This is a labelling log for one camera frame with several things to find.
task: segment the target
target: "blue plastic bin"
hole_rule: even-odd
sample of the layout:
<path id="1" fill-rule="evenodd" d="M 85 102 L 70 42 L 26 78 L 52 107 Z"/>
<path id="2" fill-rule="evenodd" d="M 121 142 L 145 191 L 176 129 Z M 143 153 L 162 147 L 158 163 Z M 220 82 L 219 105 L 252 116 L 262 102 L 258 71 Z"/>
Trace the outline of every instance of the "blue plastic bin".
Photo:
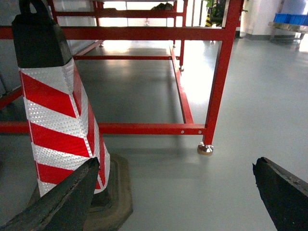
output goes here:
<path id="1" fill-rule="evenodd" d="M 308 16 L 306 16 L 303 25 L 304 25 L 304 26 L 308 26 Z"/>
<path id="2" fill-rule="evenodd" d="M 276 23 L 289 23 L 291 19 L 291 14 L 288 13 L 277 13 L 274 18 Z"/>
<path id="3" fill-rule="evenodd" d="M 293 25 L 303 25 L 306 19 L 305 14 L 292 14 L 290 19 L 290 24 Z"/>

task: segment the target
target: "black rubber piece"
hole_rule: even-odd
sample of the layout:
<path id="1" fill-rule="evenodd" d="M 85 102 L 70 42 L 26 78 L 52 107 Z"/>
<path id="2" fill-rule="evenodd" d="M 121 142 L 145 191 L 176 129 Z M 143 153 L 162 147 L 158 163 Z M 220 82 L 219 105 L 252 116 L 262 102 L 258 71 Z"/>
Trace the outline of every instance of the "black rubber piece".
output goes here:
<path id="1" fill-rule="evenodd" d="M 30 2 L 37 13 L 31 13 Z M 71 59 L 65 35 L 48 15 L 41 0 L 20 0 L 21 14 L 12 22 L 17 63 L 20 68 L 64 66 Z"/>
<path id="2" fill-rule="evenodd" d="M 261 199 L 278 231 L 308 230 L 308 184 L 267 158 L 253 165 Z"/>
<path id="3" fill-rule="evenodd" d="M 0 230 L 81 231 L 93 198 L 98 170 L 97 157 L 89 159 Z"/>

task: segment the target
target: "gray floor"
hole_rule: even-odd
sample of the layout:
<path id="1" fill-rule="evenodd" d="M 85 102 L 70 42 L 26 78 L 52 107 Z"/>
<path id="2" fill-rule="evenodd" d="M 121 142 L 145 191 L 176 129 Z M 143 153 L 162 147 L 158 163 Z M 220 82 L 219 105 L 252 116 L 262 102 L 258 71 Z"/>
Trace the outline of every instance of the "gray floor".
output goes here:
<path id="1" fill-rule="evenodd" d="M 115 53 L 133 52 L 130 45 L 118 46 Z M 186 44 L 183 77 L 198 123 L 205 119 L 216 52 L 217 44 L 210 42 Z M 182 122 L 169 61 L 77 65 L 98 121 Z M 260 199 L 252 163 L 265 156 L 308 181 L 307 73 L 308 53 L 296 51 L 294 44 L 236 40 L 212 156 L 196 152 L 200 136 L 105 135 L 109 152 L 127 158 L 130 167 L 134 212 L 120 230 L 276 230 Z M 23 113 L 20 102 L 4 109 L 0 119 L 25 119 L 12 114 Z M 2 135 L 0 143 L 3 224 L 25 208 L 36 174 L 28 136 Z"/>

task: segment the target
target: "red steel bar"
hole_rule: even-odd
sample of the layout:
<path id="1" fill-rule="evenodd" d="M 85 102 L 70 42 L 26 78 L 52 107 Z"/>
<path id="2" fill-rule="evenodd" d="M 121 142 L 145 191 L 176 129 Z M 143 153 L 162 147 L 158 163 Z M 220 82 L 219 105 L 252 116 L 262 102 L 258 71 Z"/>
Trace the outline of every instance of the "red steel bar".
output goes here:
<path id="1" fill-rule="evenodd" d="M 75 60 L 171 60 L 171 56 L 78 55 Z"/>
<path id="2" fill-rule="evenodd" d="M 11 26 L 0 26 L 0 39 L 13 39 Z"/>
<path id="3" fill-rule="evenodd" d="M 98 123 L 101 134 L 204 135 L 203 124 Z M 0 133 L 29 133 L 28 122 L 0 122 Z"/>
<path id="4" fill-rule="evenodd" d="M 21 86 L 0 97 L 0 110 L 23 94 Z"/>
<path id="5" fill-rule="evenodd" d="M 200 135 L 206 131 L 203 124 L 98 123 L 98 126 L 102 134 Z"/>
<path id="6" fill-rule="evenodd" d="M 213 141 L 219 106 L 221 102 L 235 36 L 235 30 L 241 13 L 241 4 L 242 0 L 230 0 L 226 3 L 226 7 L 228 7 L 227 17 L 226 20 L 224 20 L 226 39 L 224 39 L 219 44 L 218 49 L 212 90 L 205 122 L 207 132 L 206 135 L 203 137 L 203 143 L 206 145 L 212 144 Z"/>
<path id="7" fill-rule="evenodd" d="M 73 56 L 81 56 L 84 55 L 86 53 L 88 53 L 89 51 L 93 50 L 95 47 L 99 46 L 101 43 L 103 42 L 103 40 L 98 40 L 92 44 L 90 44 L 89 46 L 87 46 L 86 48 L 78 51 L 76 54 L 74 54 Z"/>
<path id="8" fill-rule="evenodd" d="M 29 124 L 26 121 L 0 122 L 0 133 L 29 133 Z"/>
<path id="9" fill-rule="evenodd" d="M 175 1 L 174 3 L 173 3 L 173 10 L 175 11 L 175 12 L 177 12 L 177 10 L 178 10 L 178 1 Z M 173 18 L 173 27 L 176 27 L 176 25 L 177 25 L 177 18 L 176 17 L 174 17 Z"/>
<path id="10" fill-rule="evenodd" d="M 226 29 L 197 27 L 63 26 L 67 40 L 212 40 L 228 38 Z M 11 26 L 0 26 L 0 39 L 13 39 Z"/>
<path id="11" fill-rule="evenodd" d="M 187 6 L 188 6 L 188 1 L 184 1 L 182 27 L 186 26 Z M 182 39 L 180 47 L 180 67 L 183 66 L 183 61 L 184 61 L 184 46 L 185 46 L 185 39 Z"/>
<path id="12" fill-rule="evenodd" d="M 151 10 L 122 10 L 116 9 L 103 9 L 99 10 L 94 8 L 93 12 L 56 12 L 56 16 L 60 17 L 96 17 L 96 18 L 174 18 L 176 16 L 182 16 L 181 12 L 174 11 L 151 11 Z"/>
<path id="13" fill-rule="evenodd" d="M 173 70 L 176 78 L 176 83 L 178 87 L 178 93 L 180 97 L 180 105 L 182 109 L 183 114 L 183 120 L 185 124 L 193 124 L 193 116 L 189 107 L 188 99 L 186 96 L 186 92 L 184 87 L 181 85 L 181 72 L 179 68 L 176 65 L 176 57 L 174 55 L 173 47 L 170 46 L 170 53 L 172 56 L 172 64 L 173 64 Z"/>
<path id="14" fill-rule="evenodd" d="M 94 12 L 97 12 L 98 10 L 98 2 L 97 1 L 92 1 L 93 3 L 93 9 L 94 9 Z M 95 15 L 95 21 L 96 21 L 96 26 L 100 26 L 100 19 L 97 15 Z"/>

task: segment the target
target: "cone base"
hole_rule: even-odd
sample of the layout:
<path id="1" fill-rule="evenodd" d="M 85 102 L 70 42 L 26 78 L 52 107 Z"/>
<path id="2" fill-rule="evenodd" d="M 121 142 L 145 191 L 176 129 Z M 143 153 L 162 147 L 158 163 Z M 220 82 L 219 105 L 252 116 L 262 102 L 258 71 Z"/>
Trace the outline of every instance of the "cone base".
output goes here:
<path id="1" fill-rule="evenodd" d="M 28 205 L 39 198 L 36 186 Z M 110 154 L 110 175 L 107 188 L 93 196 L 83 231 L 116 231 L 133 212 L 128 161 Z"/>

